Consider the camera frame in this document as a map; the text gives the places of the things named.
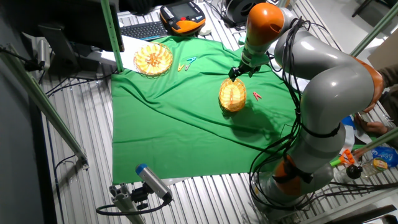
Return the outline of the person's left hand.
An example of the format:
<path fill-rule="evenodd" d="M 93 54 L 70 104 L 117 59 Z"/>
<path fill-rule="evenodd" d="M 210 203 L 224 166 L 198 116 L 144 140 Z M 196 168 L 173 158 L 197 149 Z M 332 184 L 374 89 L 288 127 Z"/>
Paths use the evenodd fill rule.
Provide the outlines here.
<path fill-rule="evenodd" d="M 381 136 L 388 132 L 388 128 L 381 122 L 365 122 L 357 114 L 354 116 L 354 121 L 367 133 Z"/>

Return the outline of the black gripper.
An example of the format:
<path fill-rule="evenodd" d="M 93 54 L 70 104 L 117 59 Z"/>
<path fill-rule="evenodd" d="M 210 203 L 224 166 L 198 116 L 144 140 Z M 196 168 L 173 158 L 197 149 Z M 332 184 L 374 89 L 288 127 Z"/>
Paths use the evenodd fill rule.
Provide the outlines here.
<path fill-rule="evenodd" d="M 228 76 L 230 80 L 234 82 L 240 75 L 248 73 L 249 77 L 252 77 L 260 69 L 260 67 L 250 67 L 249 65 L 241 62 L 238 67 L 231 67 L 228 72 Z"/>

